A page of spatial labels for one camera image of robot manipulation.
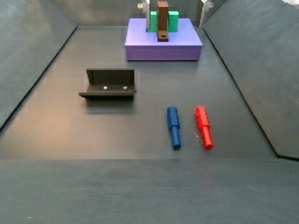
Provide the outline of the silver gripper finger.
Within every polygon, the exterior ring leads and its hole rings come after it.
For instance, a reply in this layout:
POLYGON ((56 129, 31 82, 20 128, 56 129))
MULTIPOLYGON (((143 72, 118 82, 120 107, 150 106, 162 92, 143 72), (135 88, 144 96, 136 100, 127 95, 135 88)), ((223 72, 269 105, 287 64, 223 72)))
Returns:
POLYGON ((202 7, 201 7, 201 22, 199 22, 199 27, 203 27, 206 13, 214 7, 214 2, 211 0, 201 0, 201 2, 202 2, 202 7))
POLYGON ((138 9, 143 11, 146 16, 146 29, 151 28, 151 0, 140 0, 138 9))

